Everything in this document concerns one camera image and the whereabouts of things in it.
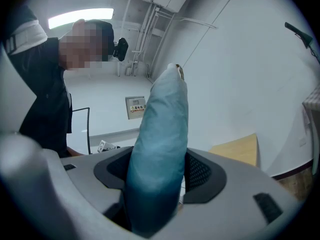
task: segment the blue pillow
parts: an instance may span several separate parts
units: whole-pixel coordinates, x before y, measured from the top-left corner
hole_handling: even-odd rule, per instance
[[[187,85],[171,63],[151,88],[127,171],[124,196],[136,234],[153,235],[175,214],[185,172],[188,114]]]

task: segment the mesh panel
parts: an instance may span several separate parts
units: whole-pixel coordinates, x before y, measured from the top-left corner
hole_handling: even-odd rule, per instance
[[[191,191],[208,181],[211,175],[210,168],[189,154],[185,156],[185,187]]]
[[[107,166],[107,171],[121,180],[126,181],[130,157],[131,152],[121,156]]]

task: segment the man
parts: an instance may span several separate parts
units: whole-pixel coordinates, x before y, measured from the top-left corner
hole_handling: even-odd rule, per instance
[[[70,32],[58,39],[47,38],[37,24],[33,12],[23,6],[9,17],[3,40],[11,63],[37,97],[20,133],[44,149],[56,151],[60,158],[78,156],[79,153],[67,147],[72,101],[63,74],[65,70],[85,68],[88,62],[108,61],[115,49],[114,31],[108,22],[79,19]],[[29,41],[19,43],[14,38],[23,31],[29,31],[26,38]]]

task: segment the fluorescent light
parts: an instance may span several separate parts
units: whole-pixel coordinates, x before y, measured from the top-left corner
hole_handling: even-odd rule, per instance
[[[75,10],[48,19],[48,24],[49,29],[53,29],[61,25],[76,22],[79,19],[85,19],[86,21],[93,19],[111,20],[113,14],[114,9],[111,8]]]

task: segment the black cap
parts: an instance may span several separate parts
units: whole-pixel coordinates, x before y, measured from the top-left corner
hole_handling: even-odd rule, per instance
[[[115,51],[115,35],[112,25],[101,19],[90,19],[86,23],[93,23],[99,30],[102,30],[102,61],[107,62],[108,57],[112,56]]]

